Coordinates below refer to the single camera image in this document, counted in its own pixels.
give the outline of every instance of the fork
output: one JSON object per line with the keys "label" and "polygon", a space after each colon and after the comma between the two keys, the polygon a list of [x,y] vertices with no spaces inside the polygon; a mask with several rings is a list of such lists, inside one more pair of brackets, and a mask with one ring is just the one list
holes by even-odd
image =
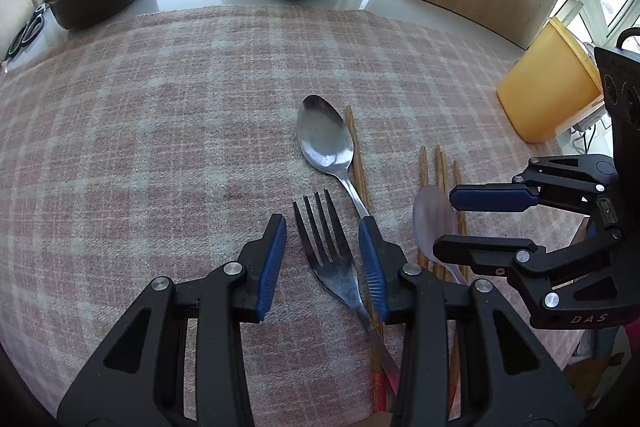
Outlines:
{"label": "fork", "polygon": [[334,203],[331,201],[331,196],[327,189],[324,190],[324,199],[326,200],[327,208],[329,210],[329,217],[334,229],[335,243],[338,245],[338,251],[335,250],[334,242],[329,231],[329,226],[324,216],[324,210],[322,209],[322,202],[320,195],[316,192],[316,207],[318,208],[318,215],[320,216],[320,224],[322,231],[324,232],[324,238],[326,240],[326,246],[329,250],[331,258],[327,255],[322,245],[322,239],[318,231],[318,226],[314,219],[313,212],[311,211],[311,205],[309,204],[309,198],[304,197],[306,213],[309,216],[309,224],[316,240],[316,246],[318,247],[318,257],[314,251],[314,247],[309,241],[309,236],[306,233],[305,224],[302,221],[298,204],[293,202],[293,211],[296,215],[296,224],[298,226],[298,233],[300,234],[300,241],[302,242],[302,248],[305,251],[306,260],[311,267],[311,271],[318,279],[321,286],[327,290],[335,298],[346,304],[351,311],[354,312],[360,324],[364,328],[369,342],[376,350],[380,364],[385,370],[386,379],[391,386],[394,394],[398,393],[398,383],[400,381],[400,370],[398,365],[389,354],[386,349],[385,343],[380,338],[379,333],[371,321],[367,309],[364,308],[362,299],[360,298],[360,289],[358,287],[358,274],[356,273],[355,266],[353,264],[353,256],[351,255],[351,249],[347,243],[347,238],[344,236],[344,231],[338,219],[338,214],[335,212]]}

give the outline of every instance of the metal spoon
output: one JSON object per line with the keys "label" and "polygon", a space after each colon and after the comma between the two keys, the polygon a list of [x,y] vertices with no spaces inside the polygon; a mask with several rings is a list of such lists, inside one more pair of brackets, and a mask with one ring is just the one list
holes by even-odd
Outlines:
{"label": "metal spoon", "polygon": [[414,234],[418,248],[427,259],[449,270],[457,283],[468,285],[457,264],[443,263],[433,254],[433,244],[445,233],[456,233],[453,207],[437,185],[421,187],[414,200]]}
{"label": "metal spoon", "polygon": [[340,114],[322,97],[309,95],[298,111],[298,140],[306,160],[344,185],[360,217],[369,216],[347,169],[353,160],[353,138]]}

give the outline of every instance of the spoon handle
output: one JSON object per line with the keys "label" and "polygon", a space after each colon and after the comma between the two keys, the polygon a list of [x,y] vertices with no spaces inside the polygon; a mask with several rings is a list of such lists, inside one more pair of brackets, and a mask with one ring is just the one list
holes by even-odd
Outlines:
{"label": "spoon handle", "polygon": [[347,189],[347,192],[351,196],[351,200],[353,200],[353,204],[356,206],[356,210],[358,211],[358,214],[360,215],[360,217],[362,218],[365,216],[369,216],[370,214],[367,212],[367,209],[362,203],[360,196],[358,196],[358,191],[356,191],[356,187],[354,187],[353,183],[351,183],[351,180],[349,179],[349,175],[347,174],[347,171],[344,172],[343,176],[336,176],[336,178],[340,180],[342,185],[344,185],[344,188]]}
{"label": "spoon handle", "polygon": [[449,273],[453,276],[453,279],[455,279],[458,284],[469,286],[469,282],[466,280],[465,276],[462,275],[462,272],[457,264],[447,264],[443,263],[442,261],[438,261],[438,263],[449,270]]}

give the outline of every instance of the fork tines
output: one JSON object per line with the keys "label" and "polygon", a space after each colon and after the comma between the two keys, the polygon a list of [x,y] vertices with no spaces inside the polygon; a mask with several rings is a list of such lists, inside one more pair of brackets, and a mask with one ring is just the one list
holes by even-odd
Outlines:
{"label": "fork tines", "polygon": [[[335,212],[334,203],[331,201],[329,191],[327,189],[324,190],[324,199],[326,200],[326,205],[329,210],[329,219],[331,219],[331,224],[334,228],[335,243],[338,245],[338,251],[335,250],[334,241],[332,240],[331,232],[329,231],[329,226],[327,225],[326,217],[324,216],[324,210],[322,208],[320,195],[316,193],[315,196],[316,208],[318,208],[318,214],[320,216],[320,224],[322,227],[322,231],[324,232],[326,246],[329,250],[329,254],[331,255],[331,259],[329,259],[326,251],[324,250],[324,245],[322,244],[318,226],[316,225],[316,220],[314,219],[314,214],[311,210],[311,205],[309,204],[309,198],[305,196],[304,199],[306,214],[308,214],[309,216],[309,224],[311,225],[311,231],[313,232],[314,239],[316,240],[316,246],[318,247],[318,256],[320,257],[320,261],[322,262],[322,264],[331,263],[331,260],[335,259],[338,255],[351,259],[351,250],[349,249],[349,245],[347,244],[347,238],[344,236],[344,231],[342,230],[340,219],[338,219],[338,214]],[[302,221],[302,216],[300,215],[300,210],[296,202],[293,202],[293,211],[296,215],[296,224],[298,226],[298,232],[300,233],[302,247],[305,250],[306,260],[309,262],[311,268],[318,266],[318,258],[316,258],[314,247],[311,245],[309,236],[306,234],[305,224]]]}

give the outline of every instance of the scissors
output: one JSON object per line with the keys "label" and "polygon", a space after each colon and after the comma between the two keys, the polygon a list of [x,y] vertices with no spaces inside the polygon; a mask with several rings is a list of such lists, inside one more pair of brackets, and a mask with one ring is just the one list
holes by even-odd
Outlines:
{"label": "scissors", "polygon": [[20,32],[14,37],[14,40],[11,41],[9,49],[6,52],[5,60],[13,59],[21,48],[26,48],[36,39],[44,27],[44,13],[48,7],[49,5],[47,3],[43,3],[33,11],[27,24],[22,27]]}

